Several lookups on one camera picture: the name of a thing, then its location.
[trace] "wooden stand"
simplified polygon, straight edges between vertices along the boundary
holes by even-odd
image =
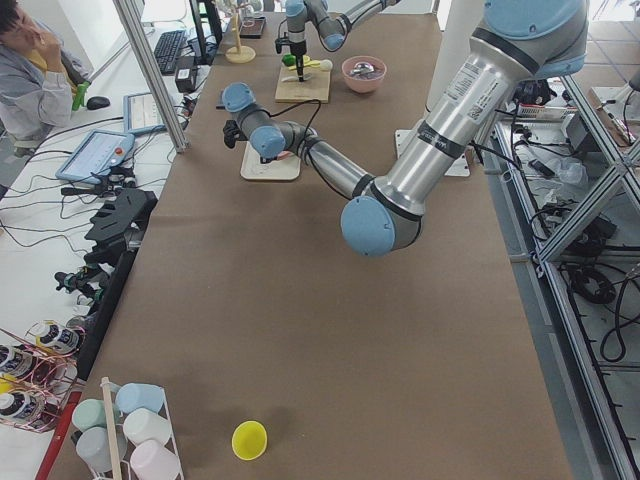
[[[231,63],[247,63],[255,58],[256,52],[253,48],[240,43],[240,26],[238,25],[238,16],[239,15],[236,13],[231,20],[233,35],[236,39],[236,46],[231,47],[224,55]]]

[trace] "black tool holder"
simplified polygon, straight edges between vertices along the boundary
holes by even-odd
[[[108,263],[115,267],[120,255],[137,249],[149,224],[151,211],[158,203],[153,192],[124,188],[113,201],[106,201],[91,218],[91,230],[84,236],[96,242],[84,256],[88,265]]]

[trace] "brown tabletop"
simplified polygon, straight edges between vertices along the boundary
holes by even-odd
[[[163,385],[190,480],[571,478],[480,168],[443,179],[422,238],[379,259],[347,247],[345,201],[310,168],[291,183],[240,177],[244,145],[224,147],[229,117],[214,104],[240,80],[271,111],[285,106],[273,103],[282,18],[244,41],[253,62],[216,61],[85,397],[105,375]],[[312,57],[336,66],[313,126],[385,173],[394,131],[424,108],[435,17],[377,16],[334,54],[308,37]],[[371,95],[341,81],[341,61],[357,54],[388,65]],[[247,419],[269,434],[254,462],[230,446]],[[50,478],[87,472],[67,441]]]

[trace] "gray jacket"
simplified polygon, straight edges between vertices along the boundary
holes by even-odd
[[[74,83],[89,71],[64,47],[62,63]],[[71,87],[64,73],[43,73],[27,58],[0,45],[0,119],[19,140],[40,140],[71,118]]]

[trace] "white cup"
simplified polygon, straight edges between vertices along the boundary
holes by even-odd
[[[134,445],[140,445],[150,439],[166,445],[171,438],[169,420],[146,408],[139,408],[127,415],[122,430]]]

